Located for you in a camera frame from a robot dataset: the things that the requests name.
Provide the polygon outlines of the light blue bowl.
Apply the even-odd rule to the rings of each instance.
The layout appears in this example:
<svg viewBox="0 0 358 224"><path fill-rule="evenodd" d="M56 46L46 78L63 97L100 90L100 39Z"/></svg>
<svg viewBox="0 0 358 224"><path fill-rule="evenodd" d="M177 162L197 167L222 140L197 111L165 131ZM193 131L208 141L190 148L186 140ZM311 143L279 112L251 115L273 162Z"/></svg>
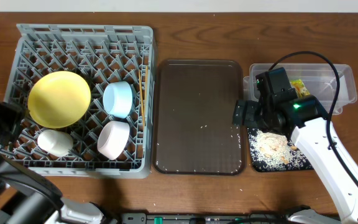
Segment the light blue bowl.
<svg viewBox="0 0 358 224"><path fill-rule="evenodd" d="M128 82L115 82L107 85L103 93L103 107L108 115L126 118L132 108L133 94Z"/></svg>

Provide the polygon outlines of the yellow plate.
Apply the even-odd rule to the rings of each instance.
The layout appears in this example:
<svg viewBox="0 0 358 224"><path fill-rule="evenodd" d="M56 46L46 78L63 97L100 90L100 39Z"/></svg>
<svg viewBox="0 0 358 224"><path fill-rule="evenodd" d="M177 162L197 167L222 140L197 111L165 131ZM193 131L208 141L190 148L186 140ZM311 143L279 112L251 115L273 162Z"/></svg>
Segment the yellow plate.
<svg viewBox="0 0 358 224"><path fill-rule="evenodd" d="M84 78L73 72L59 71L37 81L29 93L27 107L37 124L59 129L80 120L90 101L91 91Z"/></svg>

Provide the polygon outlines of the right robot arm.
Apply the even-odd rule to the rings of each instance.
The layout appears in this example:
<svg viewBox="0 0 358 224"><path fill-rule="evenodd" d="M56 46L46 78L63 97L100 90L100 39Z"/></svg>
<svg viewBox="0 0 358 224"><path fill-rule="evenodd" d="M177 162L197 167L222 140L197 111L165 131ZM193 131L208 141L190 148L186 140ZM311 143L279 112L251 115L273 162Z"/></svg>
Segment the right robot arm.
<svg viewBox="0 0 358 224"><path fill-rule="evenodd" d="M298 97L284 68L261 73L256 80L259 100L238 100L233 124L289 139L313 166L341 222L358 223L358 166L326 109L313 95Z"/></svg>

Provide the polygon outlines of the wooden chopstick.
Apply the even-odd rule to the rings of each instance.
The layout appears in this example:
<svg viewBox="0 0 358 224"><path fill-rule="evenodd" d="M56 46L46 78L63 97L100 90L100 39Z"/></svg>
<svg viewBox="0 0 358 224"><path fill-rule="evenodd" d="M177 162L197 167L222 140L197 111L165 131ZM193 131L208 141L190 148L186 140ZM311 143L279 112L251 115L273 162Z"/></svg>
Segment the wooden chopstick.
<svg viewBox="0 0 358 224"><path fill-rule="evenodd" d="M145 118L145 108L144 108L144 97L143 97L141 70L138 70L138 81L139 81L140 108L141 108L141 113L142 113L142 126L145 127L146 118Z"/></svg>
<svg viewBox="0 0 358 224"><path fill-rule="evenodd" d="M144 88L144 93L145 93L145 104L147 105L147 90L148 90L148 80L149 80L149 66L146 65L145 67L145 88Z"/></svg>

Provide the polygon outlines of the white cup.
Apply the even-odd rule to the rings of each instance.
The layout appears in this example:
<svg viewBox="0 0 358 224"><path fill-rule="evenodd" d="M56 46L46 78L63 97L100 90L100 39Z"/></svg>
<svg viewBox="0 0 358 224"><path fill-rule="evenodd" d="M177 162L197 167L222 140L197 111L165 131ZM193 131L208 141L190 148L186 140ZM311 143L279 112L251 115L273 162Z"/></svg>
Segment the white cup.
<svg viewBox="0 0 358 224"><path fill-rule="evenodd" d="M73 139L68 133L47 129L42 131L37 138L38 146L57 157L69 154L73 147Z"/></svg>

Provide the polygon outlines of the pink bowl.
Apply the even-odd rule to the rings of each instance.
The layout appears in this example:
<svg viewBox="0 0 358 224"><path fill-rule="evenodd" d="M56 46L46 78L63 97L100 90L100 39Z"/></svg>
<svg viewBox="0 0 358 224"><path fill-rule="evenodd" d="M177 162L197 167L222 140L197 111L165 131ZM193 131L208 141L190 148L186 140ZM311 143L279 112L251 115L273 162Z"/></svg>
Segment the pink bowl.
<svg viewBox="0 0 358 224"><path fill-rule="evenodd" d="M127 123L110 121L102 129L97 150L110 160L117 159L123 152L130 135L130 127Z"/></svg>

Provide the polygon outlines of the green snack wrapper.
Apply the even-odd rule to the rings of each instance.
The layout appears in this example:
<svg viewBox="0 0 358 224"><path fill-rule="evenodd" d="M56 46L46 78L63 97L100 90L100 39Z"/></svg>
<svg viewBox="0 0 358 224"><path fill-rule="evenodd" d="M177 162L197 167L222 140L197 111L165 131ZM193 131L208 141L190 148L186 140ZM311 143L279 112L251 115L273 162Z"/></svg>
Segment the green snack wrapper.
<svg viewBox="0 0 358 224"><path fill-rule="evenodd" d="M291 86L296 90L296 94L299 98L310 95L310 92L301 79L291 80L290 83Z"/></svg>

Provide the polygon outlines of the rice and food scraps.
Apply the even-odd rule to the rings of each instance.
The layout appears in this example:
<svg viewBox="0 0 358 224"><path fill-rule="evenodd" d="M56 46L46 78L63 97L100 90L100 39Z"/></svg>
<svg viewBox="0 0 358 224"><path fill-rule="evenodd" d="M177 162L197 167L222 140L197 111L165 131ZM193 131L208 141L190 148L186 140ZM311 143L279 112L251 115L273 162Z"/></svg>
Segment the rice and food scraps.
<svg viewBox="0 0 358 224"><path fill-rule="evenodd" d="M300 151L285 136L253 130L249 134L252 161L264 169L282 169L300 157Z"/></svg>

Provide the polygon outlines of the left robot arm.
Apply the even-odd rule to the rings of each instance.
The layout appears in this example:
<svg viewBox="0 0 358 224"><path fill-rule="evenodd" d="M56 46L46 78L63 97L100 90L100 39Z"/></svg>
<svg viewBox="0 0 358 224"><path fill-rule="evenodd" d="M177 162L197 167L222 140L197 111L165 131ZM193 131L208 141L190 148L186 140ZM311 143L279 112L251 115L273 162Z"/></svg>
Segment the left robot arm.
<svg viewBox="0 0 358 224"><path fill-rule="evenodd" d="M0 144L22 131L22 108L0 102ZM121 223L95 203L63 198L51 181L0 154L0 223Z"/></svg>

